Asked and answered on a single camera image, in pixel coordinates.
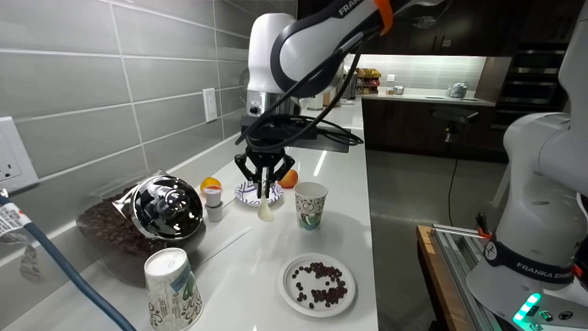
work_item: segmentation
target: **kitchen cabinet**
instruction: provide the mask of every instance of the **kitchen cabinet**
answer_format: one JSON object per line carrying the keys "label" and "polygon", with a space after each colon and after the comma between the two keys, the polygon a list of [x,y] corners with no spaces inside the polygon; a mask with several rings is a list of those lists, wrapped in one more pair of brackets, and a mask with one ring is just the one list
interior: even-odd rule
{"label": "kitchen cabinet", "polygon": [[332,0],[297,0],[297,18],[310,16],[323,7],[327,7]]}
{"label": "kitchen cabinet", "polygon": [[393,31],[369,44],[371,53],[499,55],[512,1],[446,0],[396,16]]}
{"label": "kitchen cabinet", "polygon": [[516,0],[520,44],[567,44],[584,0]]}
{"label": "kitchen cabinet", "polygon": [[[503,132],[492,130],[494,108],[374,99],[363,99],[362,104],[367,148],[505,161]],[[474,121],[455,125],[450,148],[444,143],[446,119],[433,115],[442,108],[477,112]]]}

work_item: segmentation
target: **white countertop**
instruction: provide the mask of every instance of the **white countertop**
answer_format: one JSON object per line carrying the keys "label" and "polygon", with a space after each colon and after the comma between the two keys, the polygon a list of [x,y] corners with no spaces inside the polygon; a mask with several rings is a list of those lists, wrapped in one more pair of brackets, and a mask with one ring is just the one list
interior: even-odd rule
{"label": "white countertop", "polygon": [[[327,119],[362,134],[360,101],[334,108]],[[299,180],[316,180],[328,187],[323,222],[316,231],[297,228],[294,193],[284,191],[273,205],[275,220],[260,222],[253,207],[233,202],[233,187],[244,178],[233,163],[215,176],[224,183],[226,217],[207,222],[194,266],[204,312],[191,331],[376,331],[376,297],[371,255],[371,220],[363,145],[347,154],[290,148]],[[339,259],[352,272],[358,294],[352,305],[334,318],[308,318],[290,308],[277,292],[277,274],[297,253],[319,251]],[[150,329],[147,290],[119,283],[95,262],[82,272],[137,329]],[[115,329],[113,323],[64,285],[7,331],[20,329]]]}
{"label": "white countertop", "polygon": [[461,104],[461,106],[496,106],[496,102],[474,97],[475,91],[468,90],[463,99],[446,97],[446,90],[441,88],[404,88],[402,95],[385,93],[385,86],[378,88],[378,93],[362,93],[362,99],[378,101],[404,101],[404,102],[437,102],[437,104]]}

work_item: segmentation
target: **white paper cup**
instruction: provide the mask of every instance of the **white paper cup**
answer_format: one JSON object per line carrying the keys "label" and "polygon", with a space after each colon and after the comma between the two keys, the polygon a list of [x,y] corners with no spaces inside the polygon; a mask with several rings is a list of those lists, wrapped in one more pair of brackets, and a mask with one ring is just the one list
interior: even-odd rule
{"label": "white paper cup", "polygon": [[163,248],[145,261],[148,318],[156,331],[187,329],[202,312],[202,297],[187,253]]}
{"label": "white paper cup", "polygon": [[220,204],[222,204],[222,200],[220,200],[222,189],[218,189],[218,187],[205,187],[205,189],[202,189],[202,191],[204,191],[205,205],[215,207],[215,205],[220,205]]}
{"label": "white paper cup", "polygon": [[305,229],[319,226],[328,189],[317,182],[299,182],[295,185],[295,218]]}
{"label": "white paper cup", "polygon": [[205,218],[209,222],[220,222],[222,220],[222,202],[218,205],[205,205]]}

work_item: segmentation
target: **white plate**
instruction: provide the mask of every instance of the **white plate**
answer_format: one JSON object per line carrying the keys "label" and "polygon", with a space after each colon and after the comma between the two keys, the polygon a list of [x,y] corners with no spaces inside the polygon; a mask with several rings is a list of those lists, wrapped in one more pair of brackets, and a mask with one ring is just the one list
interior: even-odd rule
{"label": "white plate", "polygon": [[[281,187],[277,183],[273,183],[270,187],[268,204],[273,204],[281,194],[283,194]],[[260,204],[260,198],[257,198],[257,187],[253,182],[242,182],[240,185],[237,185],[235,198],[240,200],[242,204],[248,204],[248,205]]]}
{"label": "white plate", "polygon": [[[314,270],[299,270],[301,266],[310,266],[310,262],[323,262],[323,266],[330,266],[330,270],[338,268],[339,275],[334,279],[328,275],[316,277]],[[290,259],[279,272],[277,286],[279,294],[294,310],[314,318],[327,318],[343,312],[352,303],[356,292],[349,268],[338,259],[323,253],[303,253]],[[338,303],[330,303],[328,307],[325,301],[314,301],[312,290],[328,288],[345,288],[347,292],[338,299]]]}

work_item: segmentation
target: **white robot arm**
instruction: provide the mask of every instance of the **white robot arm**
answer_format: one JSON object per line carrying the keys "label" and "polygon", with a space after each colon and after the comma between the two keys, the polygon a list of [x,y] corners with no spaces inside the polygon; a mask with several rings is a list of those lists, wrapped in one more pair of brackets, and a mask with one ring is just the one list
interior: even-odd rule
{"label": "white robot arm", "polygon": [[588,292],[573,277],[586,237],[575,193],[588,194],[588,5],[567,45],[560,82],[571,114],[532,114],[505,134],[510,193],[496,237],[466,277],[470,292],[520,329],[588,327]]}
{"label": "white robot arm", "polygon": [[255,20],[249,38],[248,114],[242,134],[246,152],[235,156],[240,172],[268,194],[270,182],[279,180],[294,163],[284,145],[310,132],[339,95],[310,123],[292,123],[281,114],[288,97],[308,97],[332,80],[349,51],[391,27],[391,7],[439,5],[444,0],[332,0],[323,11],[294,20],[288,14],[262,14]]}

